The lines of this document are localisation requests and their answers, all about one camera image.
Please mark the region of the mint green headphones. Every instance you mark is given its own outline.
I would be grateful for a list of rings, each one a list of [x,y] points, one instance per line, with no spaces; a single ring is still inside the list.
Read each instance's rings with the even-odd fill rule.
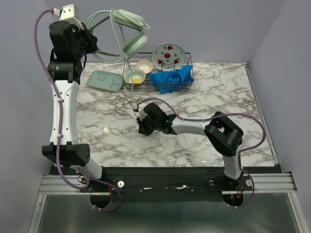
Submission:
[[[88,17],[86,26],[89,32],[94,34],[94,30],[106,21],[110,21],[111,29],[120,52],[116,54],[97,49],[92,55],[100,62],[115,64],[129,60],[140,52],[149,41],[145,31],[150,30],[150,25],[145,22],[143,17],[123,9],[112,8],[110,10],[97,11]],[[125,39],[124,27],[136,31],[129,40]]]

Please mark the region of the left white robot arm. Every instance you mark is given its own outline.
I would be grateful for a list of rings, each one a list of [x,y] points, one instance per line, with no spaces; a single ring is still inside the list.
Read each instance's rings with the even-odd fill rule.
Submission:
[[[107,188],[105,169],[90,157],[89,144],[80,144],[76,129],[76,102],[80,77],[84,70],[81,59],[96,49],[97,38],[85,26],[79,28],[67,21],[49,26],[53,49],[47,66],[53,93],[53,124],[50,142],[42,154],[56,164],[59,172],[69,167],[91,178],[98,192]]]

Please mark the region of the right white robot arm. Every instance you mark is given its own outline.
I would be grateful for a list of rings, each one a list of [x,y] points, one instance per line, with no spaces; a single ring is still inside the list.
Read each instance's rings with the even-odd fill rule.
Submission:
[[[157,104],[150,103],[136,110],[138,132],[149,136],[154,131],[164,134],[195,134],[206,136],[224,160],[224,186],[235,190],[241,185],[242,171],[238,148],[242,143],[243,130],[229,117],[216,112],[211,119],[182,118],[178,114],[166,114]]]

